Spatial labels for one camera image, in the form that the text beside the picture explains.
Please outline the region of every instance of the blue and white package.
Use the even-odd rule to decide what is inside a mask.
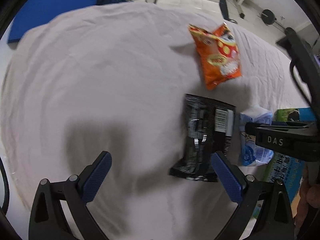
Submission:
[[[241,164],[243,166],[260,166],[267,164],[273,157],[273,151],[257,146],[256,137],[245,133],[245,124],[272,123],[272,112],[260,106],[252,106],[240,113]]]

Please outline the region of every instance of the table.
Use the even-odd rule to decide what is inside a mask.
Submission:
[[[236,207],[222,185],[168,175],[182,156],[183,95],[221,100],[238,112],[306,104],[291,82],[289,59],[232,23],[243,76],[208,91],[189,23],[213,30],[222,20],[122,3],[62,14],[24,36],[7,70],[0,117],[28,209],[41,179],[79,174],[107,150],[113,165],[88,208],[110,239],[214,239]],[[239,149],[236,122],[231,162]]]

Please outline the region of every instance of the blue gripper pad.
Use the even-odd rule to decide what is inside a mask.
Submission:
[[[83,191],[82,191],[82,200],[85,203],[91,202],[96,196],[104,178],[108,174],[112,165],[112,158],[110,153],[106,153],[106,155],[101,159],[99,164],[91,173],[90,177],[86,180]]]
[[[242,201],[241,184],[217,153],[211,155],[211,165],[228,193],[230,200],[240,204]]]

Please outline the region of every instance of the blue board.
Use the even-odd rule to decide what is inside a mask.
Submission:
[[[8,43],[19,41],[28,30],[50,22],[57,15],[95,5],[97,0],[28,0],[13,20]]]

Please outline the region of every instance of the blue textured pad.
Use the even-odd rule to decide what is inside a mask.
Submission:
[[[111,154],[106,153],[83,186],[81,199],[85,203],[91,202],[94,199],[111,165]]]
[[[97,0],[28,0],[13,20],[8,43],[19,41],[28,30],[50,22],[57,15],[95,5]]]
[[[242,201],[242,187],[217,153],[211,155],[211,165],[228,193],[230,200],[240,204]]]

